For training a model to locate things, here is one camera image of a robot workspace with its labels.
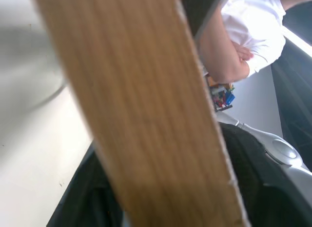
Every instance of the wooden board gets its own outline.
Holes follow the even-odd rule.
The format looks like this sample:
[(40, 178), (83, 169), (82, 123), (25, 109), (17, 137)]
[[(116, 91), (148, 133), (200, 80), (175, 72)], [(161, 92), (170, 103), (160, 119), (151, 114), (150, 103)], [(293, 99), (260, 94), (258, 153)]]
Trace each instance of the wooden board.
[(176, 0), (37, 0), (133, 226), (243, 226)]
[(213, 80), (212, 77), (206, 76), (205, 78), (207, 79), (207, 81), (209, 82), (209, 85), (210, 85), (211, 87), (216, 86), (216, 85), (219, 85), (217, 82), (215, 82), (215, 81)]

